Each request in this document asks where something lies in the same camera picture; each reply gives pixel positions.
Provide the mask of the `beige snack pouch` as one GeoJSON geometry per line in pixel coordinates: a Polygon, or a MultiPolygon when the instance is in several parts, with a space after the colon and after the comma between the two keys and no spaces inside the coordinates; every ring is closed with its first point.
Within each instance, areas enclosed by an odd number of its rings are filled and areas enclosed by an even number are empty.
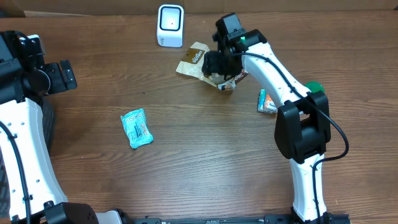
{"type": "Polygon", "coordinates": [[[205,61],[205,54],[209,51],[210,49],[206,44],[195,42],[190,46],[179,62],[176,72],[182,75],[195,77],[220,91],[231,91],[235,89],[237,84],[248,76],[248,72],[245,71],[245,69],[243,69],[239,75],[229,80],[224,80],[223,76],[217,73],[213,73],[208,77],[205,76],[201,69],[205,61]]]}

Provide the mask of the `teal Kleenex tissue pack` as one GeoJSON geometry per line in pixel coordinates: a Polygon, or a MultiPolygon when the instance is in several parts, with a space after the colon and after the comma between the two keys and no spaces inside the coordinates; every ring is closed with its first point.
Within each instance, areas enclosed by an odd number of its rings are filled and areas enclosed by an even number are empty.
{"type": "Polygon", "coordinates": [[[263,113],[265,112],[265,109],[266,109],[266,91],[265,89],[261,89],[257,101],[257,111],[263,113]]]}

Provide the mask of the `orange tissue pack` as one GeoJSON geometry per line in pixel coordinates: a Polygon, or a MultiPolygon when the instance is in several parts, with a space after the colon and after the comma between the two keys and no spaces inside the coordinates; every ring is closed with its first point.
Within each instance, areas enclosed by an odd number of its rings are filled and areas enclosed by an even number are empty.
{"type": "Polygon", "coordinates": [[[265,113],[276,113],[277,112],[277,107],[268,94],[265,97],[263,109],[264,109],[265,113]]]}

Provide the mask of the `green lid jar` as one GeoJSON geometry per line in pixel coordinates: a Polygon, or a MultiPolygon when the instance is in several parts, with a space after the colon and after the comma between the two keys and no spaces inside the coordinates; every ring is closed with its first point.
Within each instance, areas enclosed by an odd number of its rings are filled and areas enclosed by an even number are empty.
{"type": "Polygon", "coordinates": [[[308,92],[310,93],[316,93],[318,91],[325,92],[323,85],[318,82],[308,82],[305,84],[305,87],[308,88],[308,92]]]}

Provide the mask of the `mint green wipes pack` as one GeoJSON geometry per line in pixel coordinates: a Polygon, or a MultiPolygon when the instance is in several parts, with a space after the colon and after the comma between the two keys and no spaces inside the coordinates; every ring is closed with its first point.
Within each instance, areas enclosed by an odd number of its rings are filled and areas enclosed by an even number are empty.
{"type": "Polygon", "coordinates": [[[147,127],[146,114],[143,108],[130,111],[121,116],[124,132],[133,149],[150,144],[154,138],[147,127]]]}

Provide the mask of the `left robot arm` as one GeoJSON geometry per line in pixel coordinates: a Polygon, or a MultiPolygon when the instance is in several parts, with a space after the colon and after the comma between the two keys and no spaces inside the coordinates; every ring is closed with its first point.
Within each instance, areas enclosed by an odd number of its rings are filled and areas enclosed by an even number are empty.
{"type": "Polygon", "coordinates": [[[1,165],[12,223],[128,222],[120,210],[69,202],[53,171],[47,144],[55,116],[44,98],[76,87],[68,60],[44,62],[38,35],[1,32],[1,165]]]}

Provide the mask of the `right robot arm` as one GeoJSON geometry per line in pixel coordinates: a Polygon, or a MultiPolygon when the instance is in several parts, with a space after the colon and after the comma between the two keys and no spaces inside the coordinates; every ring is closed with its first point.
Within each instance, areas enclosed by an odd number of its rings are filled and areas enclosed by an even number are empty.
{"type": "Polygon", "coordinates": [[[265,215],[263,223],[350,223],[348,215],[328,212],[323,200],[322,164],[341,159],[348,153],[325,157],[331,127],[349,144],[345,133],[330,118],[326,94],[311,91],[298,82],[273,53],[271,45],[257,30],[243,28],[235,13],[215,23],[213,41],[218,48],[204,56],[202,71],[225,80],[241,70],[251,74],[277,107],[274,139],[280,153],[289,160],[294,201],[286,215],[265,215]]]}

